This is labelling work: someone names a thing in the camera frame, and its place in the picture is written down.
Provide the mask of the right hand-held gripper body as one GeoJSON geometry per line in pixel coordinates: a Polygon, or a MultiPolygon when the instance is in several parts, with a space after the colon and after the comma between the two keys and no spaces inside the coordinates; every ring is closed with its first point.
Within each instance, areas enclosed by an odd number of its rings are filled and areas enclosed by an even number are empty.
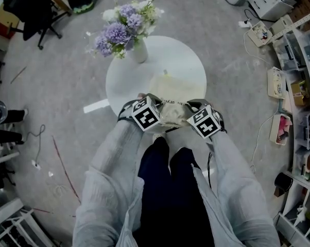
{"type": "Polygon", "coordinates": [[[188,102],[194,107],[194,114],[187,119],[187,122],[203,139],[221,130],[219,114],[206,100],[193,99],[188,102]]]}

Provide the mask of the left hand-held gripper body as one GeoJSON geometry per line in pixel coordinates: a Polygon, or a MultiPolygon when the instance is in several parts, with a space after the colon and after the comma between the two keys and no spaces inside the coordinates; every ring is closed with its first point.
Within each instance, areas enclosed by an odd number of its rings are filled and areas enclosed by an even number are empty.
{"type": "Polygon", "coordinates": [[[142,100],[136,100],[132,104],[132,118],[144,132],[155,132],[161,122],[161,114],[157,109],[157,103],[162,100],[148,93],[142,100]]]}

